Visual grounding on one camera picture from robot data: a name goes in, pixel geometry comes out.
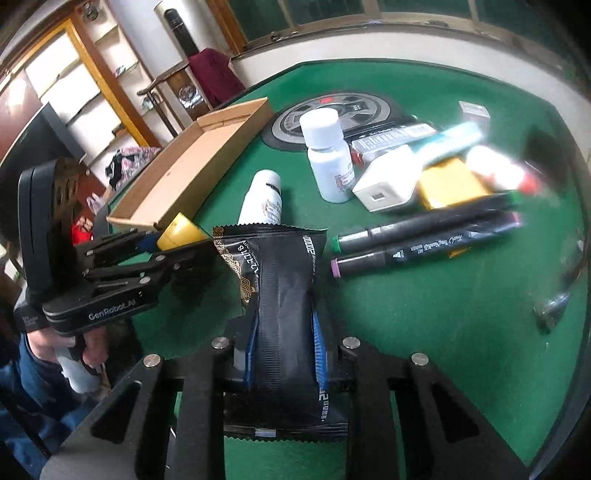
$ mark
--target white box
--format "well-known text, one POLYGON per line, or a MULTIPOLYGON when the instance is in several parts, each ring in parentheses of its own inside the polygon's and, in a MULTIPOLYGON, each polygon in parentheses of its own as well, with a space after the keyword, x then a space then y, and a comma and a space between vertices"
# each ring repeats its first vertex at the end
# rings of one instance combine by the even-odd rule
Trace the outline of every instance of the white box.
POLYGON ((488 135, 491 130, 491 115, 486 107, 475 103, 460 102, 460 110, 465 122, 474 122, 485 136, 488 135))
POLYGON ((370 212, 395 208, 413 198, 423 166, 408 145, 370 163, 353 193, 370 212))

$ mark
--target cardboard box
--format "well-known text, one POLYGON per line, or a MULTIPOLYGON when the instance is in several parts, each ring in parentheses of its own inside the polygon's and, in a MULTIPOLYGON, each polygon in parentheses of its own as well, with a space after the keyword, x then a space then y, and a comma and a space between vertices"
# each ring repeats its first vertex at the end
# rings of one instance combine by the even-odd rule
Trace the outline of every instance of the cardboard box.
POLYGON ((273 114, 261 98, 198 118, 145 168, 107 220, 120 229, 163 231, 179 212, 193 218, 273 114))

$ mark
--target tire-shaped mouse pad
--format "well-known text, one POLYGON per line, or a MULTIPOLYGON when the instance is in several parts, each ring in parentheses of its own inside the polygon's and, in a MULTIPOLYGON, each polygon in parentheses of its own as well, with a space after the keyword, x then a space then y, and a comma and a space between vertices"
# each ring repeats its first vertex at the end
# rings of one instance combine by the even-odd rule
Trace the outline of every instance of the tire-shaped mouse pad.
POLYGON ((353 128, 366 127, 404 115, 396 102, 383 96, 360 92, 327 93, 304 100, 276 114, 263 129, 263 142, 276 150, 306 150, 300 117, 306 112, 323 107, 337 110, 345 134, 353 128))

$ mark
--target window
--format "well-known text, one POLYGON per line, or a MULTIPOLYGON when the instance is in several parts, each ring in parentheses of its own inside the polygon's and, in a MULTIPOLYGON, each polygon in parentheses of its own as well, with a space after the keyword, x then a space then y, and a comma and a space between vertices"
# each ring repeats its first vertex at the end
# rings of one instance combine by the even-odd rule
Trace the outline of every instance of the window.
POLYGON ((289 27, 277 0, 228 0, 248 41, 289 27))
POLYGON ((382 12, 419 12, 470 18, 467 0, 379 0, 382 12))
POLYGON ((361 0, 288 0, 296 24, 363 13, 361 0))
POLYGON ((560 36, 528 0, 206 0, 238 54, 329 28, 412 24, 485 35, 585 79, 560 36))

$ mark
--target black marker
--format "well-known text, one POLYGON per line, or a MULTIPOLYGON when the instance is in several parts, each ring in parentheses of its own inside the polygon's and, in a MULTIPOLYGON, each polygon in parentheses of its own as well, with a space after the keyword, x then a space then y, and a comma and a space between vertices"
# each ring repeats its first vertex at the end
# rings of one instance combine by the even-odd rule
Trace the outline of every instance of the black marker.
POLYGON ((429 210, 390 225, 333 237, 333 248, 338 254, 361 252, 377 245, 399 242, 429 232, 441 232, 452 226, 492 216, 512 209, 517 203, 515 192, 497 193, 459 205, 429 210))
POLYGON ((452 252, 466 248, 476 242, 495 238, 519 226, 521 221, 517 213, 502 212, 494 217, 457 226, 445 232, 431 233, 402 243, 335 258, 330 265, 333 276, 340 278, 362 271, 406 263, 438 252, 452 252))

